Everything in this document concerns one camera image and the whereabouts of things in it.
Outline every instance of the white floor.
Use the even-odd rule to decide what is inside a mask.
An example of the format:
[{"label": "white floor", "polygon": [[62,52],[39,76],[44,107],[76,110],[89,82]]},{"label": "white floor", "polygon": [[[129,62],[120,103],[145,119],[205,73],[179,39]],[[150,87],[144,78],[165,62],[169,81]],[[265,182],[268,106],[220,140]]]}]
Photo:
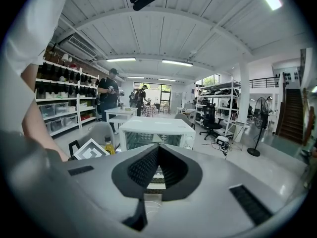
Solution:
[{"label": "white floor", "polygon": [[[159,117],[174,118],[174,115],[160,114]],[[89,128],[91,128],[95,123],[96,122],[91,122],[84,125],[81,130],[75,129],[74,131],[65,133],[64,135],[56,138],[55,141],[60,148],[69,155],[68,144],[87,133]],[[193,150],[219,158],[225,158],[224,154],[219,151],[219,147],[217,145],[203,145],[210,144],[214,140],[211,136],[208,137],[207,140],[204,140],[205,135],[199,135],[199,132],[205,131],[205,129],[201,128],[197,124],[195,130],[196,138]],[[248,154],[245,146],[242,151],[240,151],[240,148],[241,144],[233,144],[232,150],[227,153],[227,161],[231,161],[270,186],[286,202],[293,192],[296,184],[299,182],[299,177],[263,155],[254,157]]]}]

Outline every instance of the man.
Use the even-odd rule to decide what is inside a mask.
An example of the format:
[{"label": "man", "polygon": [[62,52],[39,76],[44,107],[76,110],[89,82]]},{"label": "man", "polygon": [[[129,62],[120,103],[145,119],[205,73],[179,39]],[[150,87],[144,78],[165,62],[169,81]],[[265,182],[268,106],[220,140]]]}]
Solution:
[{"label": "man", "polygon": [[[43,64],[66,0],[28,0],[7,32],[0,54],[0,69],[12,69],[34,91],[38,66]],[[35,100],[25,114],[24,135],[36,139],[44,148],[56,150],[63,161],[68,157],[48,134]]]},{"label": "man", "polygon": [[130,107],[137,106],[137,99],[135,98],[135,95],[133,92],[131,92],[131,94],[129,95],[129,104],[130,104]]},{"label": "man", "polygon": [[[119,73],[115,68],[109,71],[109,77],[102,78],[98,85],[98,93],[100,93],[100,108],[102,111],[103,121],[107,121],[106,110],[113,109],[117,107],[117,94],[119,93],[119,88],[114,78]],[[115,117],[115,115],[109,115],[109,119]],[[110,123],[113,133],[118,134],[114,129],[113,123]]]},{"label": "man", "polygon": [[138,108],[138,111],[137,111],[137,116],[141,116],[141,106],[143,104],[143,100],[145,101],[148,101],[145,96],[145,89],[147,89],[148,87],[146,85],[143,85],[142,88],[140,90],[137,91],[136,95],[138,96],[138,99],[137,99],[137,108]]}]

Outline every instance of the white shirt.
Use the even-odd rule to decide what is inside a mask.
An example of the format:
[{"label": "white shirt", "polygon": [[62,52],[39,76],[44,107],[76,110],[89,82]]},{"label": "white shirt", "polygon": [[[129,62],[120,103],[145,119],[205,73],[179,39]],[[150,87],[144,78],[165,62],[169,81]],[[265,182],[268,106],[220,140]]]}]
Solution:
[{"label": "white shirt", "polygon": [[19,75],[30,64],[43,64],[45,49],[53,37],[66,0],[28,0],[3,42],[0,68]]}]

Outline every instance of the black railing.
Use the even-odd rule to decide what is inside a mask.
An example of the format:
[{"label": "black railing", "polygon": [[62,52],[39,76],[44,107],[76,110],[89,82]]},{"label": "black railing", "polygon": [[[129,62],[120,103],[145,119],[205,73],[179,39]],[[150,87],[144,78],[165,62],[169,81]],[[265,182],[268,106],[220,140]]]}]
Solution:
[{"label": "black railing", "polygon": [[265,77],[250,80],[250,88],[278,87],[279,77]]}]

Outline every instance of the metal shelving unit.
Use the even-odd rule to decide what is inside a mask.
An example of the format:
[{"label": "metal shelving unit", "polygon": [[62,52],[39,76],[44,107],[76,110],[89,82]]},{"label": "metal shelving unit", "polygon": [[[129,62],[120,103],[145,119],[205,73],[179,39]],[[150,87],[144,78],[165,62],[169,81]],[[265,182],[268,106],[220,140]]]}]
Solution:
[{"label": "metal shelving unit", "polygon": [[[79,68],[79,70],[76,70],[76,69],[68,68],[68,67],[65,67],[63,65],[56,64],[56,63],[53,63],[53,62],[50,62],[50,61],[46,61],[46,60],[44,60],[43,62],[46,62],[47,64],[50,64],[50,65],[54,65],[55,67],[61,67],[61,68],[64,68],[64,69],[68,69],[70,71],[74,71],[76,73],[80,73],[80,75],[84,74],[84,75],[90,76],[91,78],[99,79],[99,75],[98,75],[98,77],[96,77],[96,76],[92,76],[92,75],[86,74],[86,73],[84,73],[82,71],[83,70],[82,68]],[[65,84],[65,85],[71,85],[71,86],[78,86],[78,87],[82,86],[82,87],[89,87],[89,88],[97,89],[97,86],[95,86],[95,85],[93,85],[93,86],[81,85],[80,81],[78,81],[77,84],[75,84],[75,83],[69,83],[69,82],[61,82],[61,81],[54,81],[54,80],[47,80],[47,79],[37,78],[36,82],[44,82],[44,83],[52,83],[52,84],[58,83],[58,84],[61,84],[61,85]],[[54,102],[60,102],[60,101],[76,101],[76,107],[77,107],[76,111],[66,112],[66,113],[55,115],[55,116],[43,118],[43,120],[50,120],[50,119],[54,119],[54,118],[58,118],[58,117],[67,116],[67,115],[70,115],[70,114],[77,114],[77,120],[78,120],[77,124],[72,124],[70,126],[63,127],[63,128],[61,128],[61,129],[59,129],[57,131],[51,132],[50,135],[54,136],[54,135],[57,135],[57,134],[59,134],[61,132],[64,132],[66,130],[69,130],[69,129],[77,127],[77,126],[79,128],[81,128],[83,123],[95,120],[97,118],[96,114],[93,117],[85,119],[85,120],[82,120],[82,121],[80,119],[81,112],[85,112],[85,111],[89,111],[89,110],[95,110],[95,112],[97,112],[97,107],[85,107],[85,108],[81,108],[80,107],[80,101],[81,100],[93,100],[93,99],[95,99],[95,97],[80,97],[80,95],[77,94],[77,97],[69,97],[69,98],[58,97],[58,98],[35,99],[35,100],[36,100],[37,103],[41,103],[41,102],[54,103]]]},{"label": "metal shelving unit", "polygon": [[[222,90],[222,89],[227,89],[227,88],[231,88],[231,94],[221,94],[221,95],[206,95],[206,94],[202,94],[200,96],[198,96],[197,100],[199,100],[200,98],[208,98],[208,99],[212,99],[212,103],[213,103],[213,99],[223,99],[223,98],[228,98],[230,99],[230,107],[215,107],[216,109],[223,109],[223,110],[229,110],[229,115],[227,119],[224,119],[222,122],[224,122],[226,124],[226,129],[219,129],[219,130],[215,130],[215,132],[219,133],[219,134],[223,134],[224,136],[232,136],[233,133],[228,131],[229,130],[229,125],[231,123],[233,123],[233,120],[230,120],[229,118],[231,117],[231,113],[232,111],[239,111],[238,109],[233,109],[232,108],[232,103],[233,103],[233,99],[239,99],[238,97],[238,92],[236,91],[235,88],[239,88],[241,85],[239,82],[234,81],[233,77],[231,77],[231,80],[229,82],[225,82],[225,83],[220,83],[220,84],[216,84],[216,85],[209,85],[209,86],[203,86],[200,87],[201,90]],[[202,111],[198,111],[197,108],[201,108],[201,107],[205,107],[206,105],[202,105],[202,104],[196,104],[196,112],[202,114]]]}]

